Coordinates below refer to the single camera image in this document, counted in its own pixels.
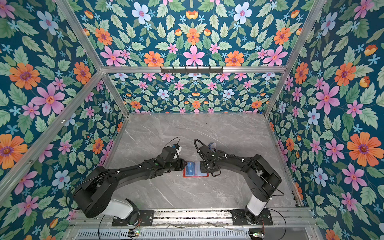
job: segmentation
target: orange flower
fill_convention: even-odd
[[[95,143],[93,144],[93,149],[92,151],[95,153],[95,154],[99,154],[101,152],[101,150],[103,149],[104,147],[104,141],[101,140],[101,138],[99,139],[96,139],[95,140]]]
[[[76,68],[73,69],[73,72],[77,75],[77,81],[85,85],[91,78],[88,66],[86,66],[83,62],[75,63],[74,66]]]
[[[301,63],[300,66],[297,67],[295,73],[295,82],[298,84],[302,84],[307,79],[308,74],[308,64]]]
[[[233,53],[228,53],[228,57],[225,58],[227,67],[240,67],[244,62],[243,53],[239,53],[239,51],[233,51]]]
[[[56,237],[49,235],[46,239],[43,240],[56,240]]]
[[[175,35],[176,36],[181,36],[181,29],[176,29]]]
[[[164,66],[164,59],[161,58],[159,53],[155,53],[154,51],[149,51],[144,55],[144,62],[148,64],[148,67],[162,67]]]
[[[336,77],[335,77],[335,82],[337,82],[337,85],[341,86],[347,86],[349,84],[349,81],[352,81],[353,78],[355,77],[355,72],[356,72],[356,67],[353,66],[353,63],[348,63],[345,65],[340,66],[340,69],[337,69],[336,71]]]
[[[25,87],[25,89],[31,90],[41,80],[38,77],[40,73],[29,64],[25,66],[24,63],[18,63],[17,68],[12,67],[9,72],[12,73],[9,75],[11,81],[16,82],[15,85],[19,88]]]
[[[187,16],[187,19],[197,19],[197,16],[199,15],[198,11],[186,11],[185,15]]]
[[[297,15],[299,15],[299,10],[295,10],[295,11],[293,11],[292,13],[291,13],[291,18],[295,18],[295,17],[297,17]]]
[[[199,101],[194,101],[194,102],[192,103],[192,107],[198,109],[199,107],[201,107],[201,103],[200,103]]]
[[[96,28],[96,33],[95,33],[95,36],[97,37],[97,40],[99,40],[99,42],[103,43],[104,45],[112,45],[112,37],[111,37],[111,34],[108,32],[108,31],[105,31],[103,28]]]
[[[93,13],[91,13],[90,11],[84,11],[84,14],[89,18],[89,19],[92,19],[93,18]]]
[[[303,200],[304,199],[303,190],[301,189],[301,187],[299,187],[299,184],[297,182],[295,183],[295,186],[297,188],[297,191],[299,192],[300,198]]]
[[[369,55],[372,55],[376,52],[376,50],[379,49],[378,47],[376,47],[376,45],[368,45],[366,48],[365,48],[365,51],[364,51],[364,54],[366,56],[369,56]]]
[[[335,234],[332,229],[327,229],[325,231],[325,237],[327,240],[340,240],[339,235]]]
[[[200,34],[197,32],[195,28],[191,28],[189,30],[189,33],[187,33],[187,38],[188,38],[187,40],[192,45],[196,45],[196,43],[200,41],[199,37],[200,37]]]
[[[54,228],[54,227],[56,227],[57,221],[58,221],[58,218],[55,218],[55,219],[49,224],[49,227],[50,227],[50,228]]]
[[[360,86],[362,86],[363,88],[369,87],[370,83],[371,83],[371,81],[369,80],[368,76],[365,76],[362,79],[360,79]]]
[[[261,107],[262,106],[262,102],[261,101],[256,101],[256,102],[253,102],[252,103],[252,108],[259,108],[259,107]]]
[[[377,157],[382,159],[384,157],[384,150],[377,148],[381,146],[381,142],[377,137],[370,139],[370,134],[361,132],[360,137],[355,133],[351,136],[352,142],[348,142],[347,148],[351,150],[349,156],[352,160],[358,160],[358,164],[365,167],[368,164],[373,167],[379,164]]]
[[[14,166],[14,161],[18,162],[28,148],[26,144],[22,144],[24,139],[15,136],[12,139],[11,134],[0,135],[0,164],[3,164],[3,169]]]
[[[132,101],[132,102],[131,102],[131,106],[132,106],[134,109],[140,109],[140,108],[141,108],[141,104],[138,103],[137,101]]]
[[[295,147],[295,143],[293,142],[292,139],[288,138],[287,142],[285,144],[287,146],[287,149],[291,152],[293,148]]]
[[[275,44],[283,45],[288,41],[288,37],[291,36],[291,29],[283,27],[281,30],[277,31],[276,36],[273,38]]]
[[[209,35],[211,35],[211,34],[212,34],[212,33],[211,33],[211,30],[209,30],[209,29],[207,29],[207,28],[204,30],[204,35],[205,35],[205,36],[209,36]]]
[[[121,127],[122,127],[122,122],[120,122],[120,123],[118,124],[118,132],[120,132]]]

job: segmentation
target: floral wallpaper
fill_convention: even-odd
[[[277,66],[313,2],[84,0],[76,14],[108,66]]]
[[[111,75],[128,111],[262,113],[280,75],[222,73]]]
[[[269,115],[327,240],[384,239],[383,6],[326,4]]]
[[[75,11],[82,8],[71,2]],[[0,178],[94,73],[92,63],[47,1],[0,1]]]
[[[78,207],[69,191],[105,163],[123,119],[100,81],[3,203],[0,239],[62,239]]]

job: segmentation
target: floral wall panel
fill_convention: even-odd
[[[383,1],[325,7],[270,115],[326,239],[384,238]]]
[[[276,66],[313,2],[97,0],[76,14],[108,66]]]
[[[81,7],[73,2],[73,7]],[[94,68],[52,1],[0,2],[0,178]]]
[[[111,75],[130,112],[262,113],[280,75],[275,73]]]
[[[69,191],[108,159],[122,122],[100,81],[3,203],[0,239],[62,239],[78,207]]]

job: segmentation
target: pink flower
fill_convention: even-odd
[[[355,15],[354,20],[356,20],[359,16],[361,18],[364,18],[365,15],[367,15],[367,10],[371,9],[374,7],[375,3],[372,3],[371,0],[361,0],[360,2],[361,6],[357,6],[353,11],[357,13]]]
[[[362,114],[362,111],[360,110],[360,108],[362,108],[362,106],[363,106],[362,103],[358,104],[358,101],[355,100],[355,101],[353,101],[353,105],[352,104],[348,104],[347,105],[347,107],[349,108],[347,110],[347,113],[348,114],[352,114],[352,117],[355,118],[356,117],[356,113],[359,114],[359,115]]]
[[[87,108],[85,108],[85,109],[87,110],[87,112],[85,113],[85,115],[87,115],[89,118],[95,116],[95,114],[94,114],[95,110],[92,109],[92,107],[87,107]]]
[[[148,87],[148,85],[147,85],[146,82],[142,82],[142,81],[140,81],[140,82],[139,82],[139,87],[145,90],[145,89]]]
[[[243,87],[245,87],[245,89],[247,88],[251,88],[252,87],[252,83],[251,83],[251,80],[249,80],[248,82],[245,82]]]
[[[355,204],[358,201],[356,199],[354,199],[354,198],[351,199],[351,194],[349,192],[347,192],[347,195],[342,193],[341,196],[344,198],[343,200],[341,200],[341,203],[344,204],[344,205],[347,205],[348,211],[351,211],[352,209],[354,211],[358,210],[358,208],[355,206]]]
[[[72,144],[70,144],[68,141],[61,142],[59,147],[59,151],[61,151],[61,154],[64,155],[66,152],[70,152],[70,147]]]
[[[293,87],[293,77],[288,77],[287,80],[285,80],[285,90],[288,90],[288,92],[291,90],[291,87]]]
[[[100,92],[100,90],[103,90],[104,89],[104,87],[103,87],[103,81],[102,80],[100,80],[98,83],[97,83],[97,86],[96,86],[96,90],[98,91],[98,92]]]
[[[262,49],[262,50],[261,50],[260,52],[258,52],[257,54],[258,54],[257,58],[264,59],[264,57],[268,56],[268,51]]]
[[[315,152],[316,154],[319,153],[319,150],[321,150],[320,141],[312,140],[312,143],[310,144],[312,147],[312,152]]]
[[[367,183],[360,178],[364,175],[364,170],[358,169],[355,171],[355,167],[351,163],[348,165],[348,169],[349,171],[345,168],[342,169],[344,175],[347,176],[346,178],[344,178],[344,182],[346,184],[350,184],[352,182],[352,187],[355,191],[359,190],[359,184],[362,187],[367,186]]]
[[[25,187],[33,187],[33,181],[30,179],[36,177],[36,175],[37,175],[37,171],[33,171],[25,175],[17,184],[15,188],[15,194],[19,195],[23,191],[24,185]]]
[[[39,197],[34,197],[29,195],[26,197],[25,202],[19,203],[17,206],[20,208],[19,217],[25,213],[25,215],[29,216],[32,213],[32,209],[38,208],[39,204],[35,203],[39,200]]]
[[[292,172],[296,172],[296,169],[297,169],[297,166],[295,165],[295,163],[291,163],[291,169],[292,169]]]
[[[213,89],[217,88],[216,84],[217,84],[217,83],[213,83],[213,82],[211,81],[210,83],[207,84],[208,89],[213,90]]]
[[[169,53],[174,53],[176,54],[176,51],[178,51],[179,49],[176,47],[176,44],[169,44],[169,47],[168,47],[168,50],[169,50]]]
[[[147,78],[148,78],[148,80],[149,80],[150,82],[152,82],[152,79],[156,79],[156,77],[155,77],[155,73],[143,73],[143,74],[144,74],[143,78],[144,78],[144,79],[147,79]]]
[[[324,78],[321,77],[320,79],[316,80],[316,84],[314,85],[316,87],[316,90],[318,91],[319,89],[323,89],[323,85],[325,84],[325,81],[323,81]]]
[[[37,111],[39,109],[39,106],[34,106],[33,103],[29,102],[28,106],[24,105],[22,108],[25,110],[23,112],[24,116],[29,115],[32,119],[35,118],[35,115],[40,115],[40,112]]]
[[[284,160],[286,161],[286,162],[288,162],[288,157],[287,157],[287,154],[288,154],[288,149],[284,149],[284,146],[283,146],[283,144],[279,144],[279,146],[280,146],[280,151],[281,151],[281,153],[283,154],[283,157],[284,157]]]
[[[301,93],[301,87],[297,88],[295,87],[295,91],[292,93],[292,96],[293,97],[293,101],[297,101],[299,102],[300,101],[300,97],[303,95],[303,93]]]
[[[212,51],[212,54],[214,54],[214,53],[218,53],[219,49],[220,47],[217,45],[217,43],[215,43],[215,45],[211,44],[211,48],[209,50]]]
[[[330,150],[327,150],[327,152],[325,154],[327,156],[331,156],[332,155],[333,162],[337,162],[337,157],[339,157],[340,159],[344,159],[344,154],[342,154],[340,152],[341,150],[344,149],[344,145],[343,144],[336,145],[336,139],[332,139],[331,143],[332,144],[330,144],[329,142],[325,143],[325,146],[328,149],[330,149]]]
[[[53,148],[53,144],[52,143],[48,144],[45,151],[39,156],[39,162],[43,162],[45,160],[45,157],[52,157],[52,152],[49,151],[52,148]]]
[[[100,162],[97,164],[97,166],[103,166],[105,161],[108,160],[108,155],[109,155],[109,152],[111,150],[111,147],[112,145],[108,144],[107,145],[107,148],[106,149],[103,149],[102,153],[104,154],[103,156],[101,156],[100,158]]]
[[[230,73],[222,73],[220,75],[216,76],[216,79],[220,79],[220,82],[222,83],[224,80],[228,80]]]
[[[124,59],[119,58],[120,57],[119,50],[114,50],[112,53],[112,50],[109,47],[104,46],[104,51],[106,51],[106,53],[101,52],[100,55],[104,58],[108,58],[107,60],[108,66],[112,66],[113,64],[115,64],[115,66],[120,67],[121,66],[120,63],[126,63]]]
[[[275,63],[276,65],[281,65],[283,64],[283,60],[281,60],[280,58],[283,58],[285,57],[288,52],[281,52],[283,50],[283,45],[280,45],[279,47],[277,47],[276,49],[276,52],[273,51],[272,49],[269,49],[268,50],[268,58],[265,58],[263,60],[263,63],[269,63],[268,66],[274,66]]]
[[[127,50],[120,50],[120,57],[124,57],[125,60],[131,59],[130,55],[131,53],[127,52]]]
[[[88,101],[91,101],[91,102],[93,102],[93,96],[94,96],[95,94],[93,93],[93,92],[90,92],[89,94],[88,94],[88,96],[86,96],[85,97],[85,102],[87,103]]]
[[[183,86],[184,86],[184,84],[182,84],[180,81],[175,83],[175,89],[177,89],[177,90],[184,89]]]
[[[42,98],[34,97],[31,102],[39,106],[44,104],[44,107],[41,109],[43,116],[49,115],[51,113],[51,109],[56,114],[59,114],[64,109],[64,105],[59,102],[59,100],[63,100],[65,94],[55,94],[55,86],[52,83],[48,84],[47,90],[48,92],[46,92],[42,87],[37,87],[37,92],[42,96]]]
[[[241,81],[243,78],[247,78],[246,74],[247,73],[235,73],[235,78]]]
[[[293,109],[292,109],[292,114],[293,114],[293,116],[295,117],[295,118],[297,118],[297,116],[300,114],[299,113],[299,110],[300,110],[300,108],[298,108],[297,106],[295,106]]]
[[[15,8],[6,4],[7,0],[0,0],[0,17],[5,18],[8,15],[8,17],[15,19],[15,16],[11,13],[15,11]]]
[[[163,0],[163,4],[166,6],[168,2],[173,2],[173,0]]]
[[[68,213],[68,217],[67,217],[67,220],[70,221],[71,219],[73,219],[75,217],[75,213],[76,213],[76,210],[72,210]]]
[[[340,105],[338,98],[333,98],[333,96],[335,96],[338,92],[339,92],[339,86],[335,86],[329,91],[329,84],[325,83],[323,87],[323,93],[321,92],[316,93],[316,98],[321,100],[320,102],[317,103],[316,109],[322,109],[324,106],[324,113],[328,115],[329,112],[331,111],[330,105],[334,107]]]
[[[65,85],[63,82],[64,82],[64,81],[63,81],[62,78],[61,78],[61,79],[55,78],[55,81],[52,82],[52,83],[53,83],[53,85],[56,86],[56,88],[55,88],[56,90],[59,90],[59,89],[60,89],[60,91],[64,91],[64,88],[65,88],[67,85]]]
[[[175,79],[175,76],[172,75],[172,73],[160,73],[161,80],[167,80],[167,82],[170,82],[171,79]]]
[[[191,50],[191,53],[188,53],[188,52],[183,53],[184,57],[189,58],[185,64],[187,66],[192,65],[192,63],[193,63],[193,66],[196,66],[196,64],[203,65],[203,61],[200,58],[204,57],[205,53],[197,52],[197,47],[195,45],[192,45],[190,50]]]

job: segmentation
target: gray marble surface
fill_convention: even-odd
[[[285,196],[274,197],[269,207],[294,207],[281,164],[260,114],[151,114],[130,115],[129,123],[111,159],[109,168],[136,165],[161,153],[164,145],[181,136],[180,158],[200,161],[193,140],[242,157],[262,155],[280,174],[278,187]],[[131,199],[139,208],[243,208],[251,191],[244,178],[222,170],[218,177],[183,178],[172,171],[151,180],[141,180],[115,191],[114,198]]]

